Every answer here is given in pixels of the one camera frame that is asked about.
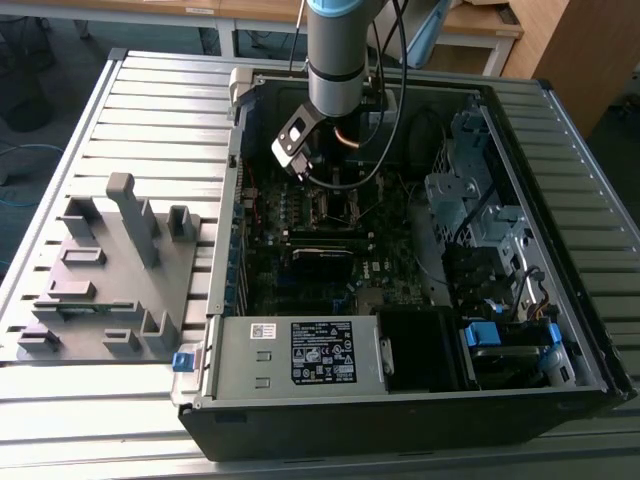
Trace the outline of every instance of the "power supply label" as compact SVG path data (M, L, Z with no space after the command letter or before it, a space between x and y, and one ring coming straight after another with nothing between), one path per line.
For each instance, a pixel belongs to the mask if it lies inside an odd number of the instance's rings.
M292 323L291 380L296 385L355 383L351 322Z

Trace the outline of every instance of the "white label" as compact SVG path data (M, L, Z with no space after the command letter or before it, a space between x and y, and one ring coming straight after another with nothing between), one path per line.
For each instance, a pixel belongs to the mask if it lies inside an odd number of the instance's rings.
M509 30L498 30L496 31L496 35L498 37L517 37L520 34L518 32L510 32Z
M184 9L187 13L198 13L200 15L213 15L213 10L210 8L190 8L187 7Z
M333 371L334 373L353 373L353 365L334 365Z
M276 324L275 323L252 323L251 324L251 340L275 340Z

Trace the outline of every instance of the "blue latch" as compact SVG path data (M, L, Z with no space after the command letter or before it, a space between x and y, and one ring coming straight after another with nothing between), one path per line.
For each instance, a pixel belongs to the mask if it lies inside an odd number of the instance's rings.
M429 12L423 24L407 46L407 65L411 68L422 68L429 60L429 55L436 44L438 35L442 30L444 18L449 10L450 2L438 0L438 3Z
M194 353L176 352L173 354L171 368L174 372L189 373L195 370L195 363Z
M558 343L562 343L562 333L560 333L560 328L555 323L549 324L549 333L551 334L551 340L554 345Z
M489 347L502 344L495 322L473 322L464 329L464 336L470 347Z

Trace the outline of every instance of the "barcode sticker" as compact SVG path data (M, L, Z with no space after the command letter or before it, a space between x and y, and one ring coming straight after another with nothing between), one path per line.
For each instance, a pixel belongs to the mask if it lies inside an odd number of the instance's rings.
M275 340L276 324L275 323L252 323L251 324L251 340Z

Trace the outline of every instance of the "aluminum table surface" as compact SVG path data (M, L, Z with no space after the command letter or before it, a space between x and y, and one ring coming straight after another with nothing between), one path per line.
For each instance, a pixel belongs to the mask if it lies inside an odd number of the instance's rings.
M136 193L151 198L154 211L166 211L179 199L202 216L183 340L202 336L231 128L229 74L239 63L284 64L145 52L113 58L0 289L0 360L12 358L16 334L5 332L20 324L21 312L42 291L66 235L55 220L65 197L96 195L99 208L113 209L104 197L112 171L134 174ZM613 342L629 374L640 379L638 231L553 92L529 81L415 75L483 82L496 90ZM207 461L178 421L171 383L168 365L1 368L0 476L282 478L427 469L437 476L455 468L457 476L539 478L570 469L574 476L599 478L612 471L631 477L640 467L639 399L505 448L217 464ZM617 475L626 478L623 473Z

